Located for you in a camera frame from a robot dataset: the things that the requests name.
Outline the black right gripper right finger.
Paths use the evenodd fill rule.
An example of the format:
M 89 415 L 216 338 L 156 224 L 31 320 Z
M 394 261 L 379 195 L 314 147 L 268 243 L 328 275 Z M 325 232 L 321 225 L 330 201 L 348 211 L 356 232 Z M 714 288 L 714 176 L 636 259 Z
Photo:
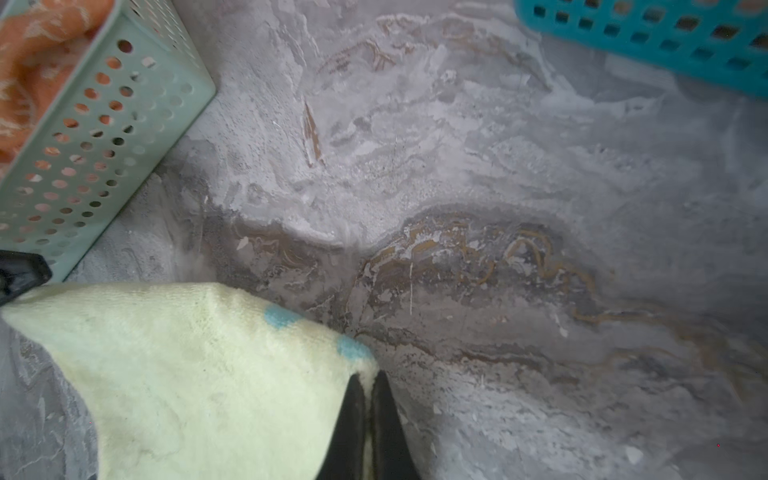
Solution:
M 372 389 L 371 426 L 374 479 L 420 480 L 383 370 L 377 373 Z

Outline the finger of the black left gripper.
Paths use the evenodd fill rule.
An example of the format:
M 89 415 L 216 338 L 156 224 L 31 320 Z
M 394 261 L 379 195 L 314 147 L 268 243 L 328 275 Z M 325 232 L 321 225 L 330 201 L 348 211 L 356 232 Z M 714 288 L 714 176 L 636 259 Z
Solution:
M 5 305 L 46 284 L 52 278 L 52 271 L 39 254 L 2 250 L 0 278 L 0 305 Z

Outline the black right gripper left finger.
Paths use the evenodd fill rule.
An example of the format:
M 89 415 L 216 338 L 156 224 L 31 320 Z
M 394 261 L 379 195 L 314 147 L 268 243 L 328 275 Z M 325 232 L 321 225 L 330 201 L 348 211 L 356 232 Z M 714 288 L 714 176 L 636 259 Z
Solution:
M 317 480 L 361 480 L 366 435 L 366 398 L 360 376 L 350 377 Z

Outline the green yellow striped towel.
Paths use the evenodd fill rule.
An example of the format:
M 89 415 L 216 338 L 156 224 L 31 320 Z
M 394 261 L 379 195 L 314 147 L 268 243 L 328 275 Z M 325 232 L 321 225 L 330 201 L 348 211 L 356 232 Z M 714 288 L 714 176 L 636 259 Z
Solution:
M 217 283 L 41 287 L 3 319 L 52 357 L 96 427 L 102 479 L 312 479 L 370 350 Z

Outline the pink orange patterned towel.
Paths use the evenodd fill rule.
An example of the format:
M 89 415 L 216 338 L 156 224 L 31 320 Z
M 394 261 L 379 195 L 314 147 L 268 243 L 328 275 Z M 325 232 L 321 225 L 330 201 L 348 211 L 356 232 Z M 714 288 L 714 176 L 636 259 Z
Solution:
M 1 21 L 1 172 L 6 173 L 114 7 L 38 1 Z

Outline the teal plastic basket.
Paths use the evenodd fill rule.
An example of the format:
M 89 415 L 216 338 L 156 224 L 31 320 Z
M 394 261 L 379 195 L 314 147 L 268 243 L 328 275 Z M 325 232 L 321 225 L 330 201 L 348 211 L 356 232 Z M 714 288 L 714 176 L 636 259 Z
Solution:
M 528 28 L 767 97 L 765 1 L 517 1 Z

